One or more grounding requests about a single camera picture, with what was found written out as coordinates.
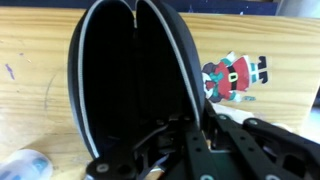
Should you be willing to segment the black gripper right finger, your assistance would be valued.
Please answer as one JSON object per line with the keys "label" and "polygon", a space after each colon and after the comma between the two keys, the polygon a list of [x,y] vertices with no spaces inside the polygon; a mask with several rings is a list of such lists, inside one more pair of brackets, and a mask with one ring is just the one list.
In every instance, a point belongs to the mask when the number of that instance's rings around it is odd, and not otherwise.
{"label": "black gripper right finger", "polygon": [[241,124],[210,103],[186,133],[191,180],[320,180],[320,145],[257,118]]}

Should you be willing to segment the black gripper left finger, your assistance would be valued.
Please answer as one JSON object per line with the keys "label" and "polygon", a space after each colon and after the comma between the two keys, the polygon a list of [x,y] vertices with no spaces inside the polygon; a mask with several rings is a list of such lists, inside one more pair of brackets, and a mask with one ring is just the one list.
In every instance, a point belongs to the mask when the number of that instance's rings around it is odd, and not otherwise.
{"label": "black gripper left finger", "polygon": [[88,135],[93,160],[86,168],[88,180],[143,180],[158,167],[159,180],[179,180],[186,173],[187,117],[102,120],[92,122]]}

